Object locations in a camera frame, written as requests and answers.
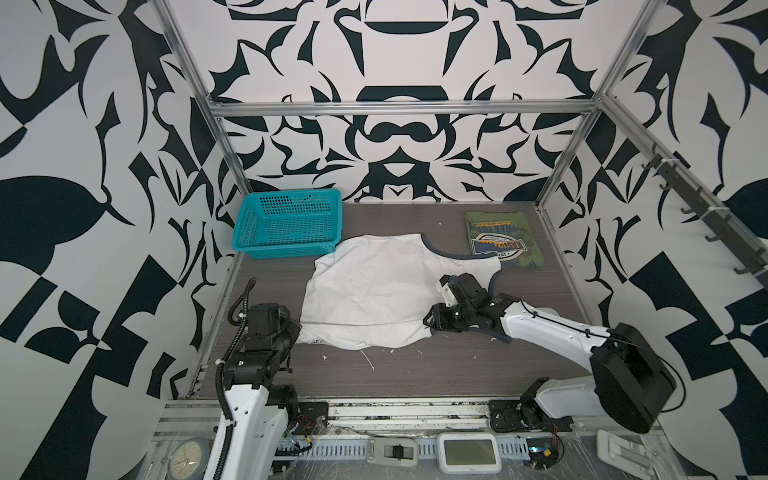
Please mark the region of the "green tank top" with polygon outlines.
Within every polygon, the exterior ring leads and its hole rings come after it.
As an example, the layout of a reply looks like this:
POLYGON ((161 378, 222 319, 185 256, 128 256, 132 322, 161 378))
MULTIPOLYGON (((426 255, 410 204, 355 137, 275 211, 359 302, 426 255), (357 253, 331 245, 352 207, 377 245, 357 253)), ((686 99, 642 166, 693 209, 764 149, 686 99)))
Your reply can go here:
POLYGON ((495 255, 503 268, 542 268, 545 258, 524 213, 477 212, 466 214, 470 252, 495 255))

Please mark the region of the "white grey tank top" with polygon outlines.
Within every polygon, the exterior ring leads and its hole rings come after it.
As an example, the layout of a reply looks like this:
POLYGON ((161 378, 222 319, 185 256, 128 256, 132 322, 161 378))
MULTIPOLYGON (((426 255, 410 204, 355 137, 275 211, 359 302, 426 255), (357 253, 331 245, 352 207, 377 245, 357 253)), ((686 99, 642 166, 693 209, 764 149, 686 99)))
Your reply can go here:
POLYGON ((487 288, 501 269, 492 253, 447 254, 422 233, 344 240, 314 262, 298 341, 351 351, 406 347, 431 336, 423 318, 443 301, 443 276, 469 273, 487 288))

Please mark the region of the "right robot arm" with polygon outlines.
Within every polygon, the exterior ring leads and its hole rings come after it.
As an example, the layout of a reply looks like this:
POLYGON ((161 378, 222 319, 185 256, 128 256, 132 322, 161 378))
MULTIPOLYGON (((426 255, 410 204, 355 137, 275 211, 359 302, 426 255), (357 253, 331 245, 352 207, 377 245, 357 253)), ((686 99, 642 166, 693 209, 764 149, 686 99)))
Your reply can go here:
POLYGON ((554 430, 574 416, 591 416, 647 433, 679 386, 675 369, 630 325, 605 328, 569 320, 511 295, 493 295, 469 273, 443 276, 438 291, 443 300, 424 317, 426 327, 524 341, 587 372, 569 380, 535 380, 512 406, 492 414, 495 431, 554 430))

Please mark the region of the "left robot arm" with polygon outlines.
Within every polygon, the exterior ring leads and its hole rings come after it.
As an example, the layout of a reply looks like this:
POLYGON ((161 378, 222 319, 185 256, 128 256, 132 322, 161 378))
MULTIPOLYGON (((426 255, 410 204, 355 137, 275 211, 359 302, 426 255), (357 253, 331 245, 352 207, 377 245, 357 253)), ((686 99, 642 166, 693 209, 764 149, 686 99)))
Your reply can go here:
POLYGON ((221 409, 206 479, 266 479, 281 438, 294 421, 295 389, 270 388, 290 357, 301 326, 277 303, 249 307, 223 357, 216 361, 221 409))

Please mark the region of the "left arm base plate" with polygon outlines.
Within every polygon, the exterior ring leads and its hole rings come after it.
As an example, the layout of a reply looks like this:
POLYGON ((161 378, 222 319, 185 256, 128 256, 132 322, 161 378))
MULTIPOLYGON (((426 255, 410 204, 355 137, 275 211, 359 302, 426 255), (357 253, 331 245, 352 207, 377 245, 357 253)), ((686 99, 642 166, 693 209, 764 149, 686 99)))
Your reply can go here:
POLYGON ((310 401, 298 403, 298 415, 294 422, 293 435, 311 436, 323 431, 328 424, 329 403, 310 401))

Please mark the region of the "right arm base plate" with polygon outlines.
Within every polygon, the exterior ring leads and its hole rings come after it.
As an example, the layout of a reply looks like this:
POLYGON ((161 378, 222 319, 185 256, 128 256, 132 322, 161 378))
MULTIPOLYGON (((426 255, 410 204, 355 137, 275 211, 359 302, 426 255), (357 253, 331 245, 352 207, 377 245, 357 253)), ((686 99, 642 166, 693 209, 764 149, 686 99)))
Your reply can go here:
POLYGON ((489 425, 496 433, 572 431, 570 416, 552 418, 533 400, 491 400, 488 408, 489 425))

